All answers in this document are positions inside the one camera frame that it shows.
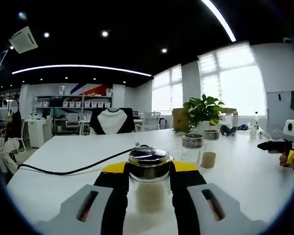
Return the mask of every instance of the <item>window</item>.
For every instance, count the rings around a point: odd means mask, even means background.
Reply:
[[[152,111],[172,115],[174,108],[183,107],[182,68],[177,65],[154,76],[152,83]]]
[[[240,116],[266,116],[263,80],[249,43],[199,56],[201,93],[236,108]]]

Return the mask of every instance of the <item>black cable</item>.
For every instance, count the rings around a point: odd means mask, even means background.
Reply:
[[[149,146],[143,144],[143,145],[140,145],[140,147],[149,147]],[[98,164],[100,164],[100,163],[103,163],[103,162],[105,162],[105,161],[107,161],[107,160],[110,160],[110,159],[112,159],[112,158],[115,158],[115,157],[117,157],[117,156],[119,156],[119,155],[122,155],[122,154],[124,154],[124,153],[128,153],[128,152],[130,152],[130,151],[132,151],[132,150],[134,150],[134,149],[136,149],[136,148],[137,148],[137,147],[135,147],[135,148],[130,148],[130,149],[128,149],[128,150],[126,150],[126,151],[123,151],[123,152],[121,152],[121,153],[117,153],[117,154],[112,155],[112,156],[110,156],[110,157],[108,157],[108,158],[102,159],[102,160],[100,160],[99,162],[96,162],[96,163],[94,163],[94,164],[91,164],[91,165],[88,165],[88,166],[82,167],[82,168],[77,169],[77,170],[67,171],[67,172],[53,172],[53,171],[48,171],[48,170],[42,170],[42,169],[39,169],[39,168],[34,167],[34,166],[31,166],[31,165],[27,165],[27,164],[20,164],[20,165],[18,165],[18,169],[19,169],[21,166],[26,166],[26,167],[28,167],[28,168],[32,168],[32,169],[35,169],[35,170],[37,170],[37,171],[41,171],[41,172],[43,172],[43,173],[50,174],[50,175],[70,175],[70,174],[73,174],[73,173],[76,173],[76,172],[79,172],[79,171],[82,171],[82,170],[86,170],[86,169],[92,168],[92,167],[94,167],[94,166],[96,166],[96,165],[98,165]]]

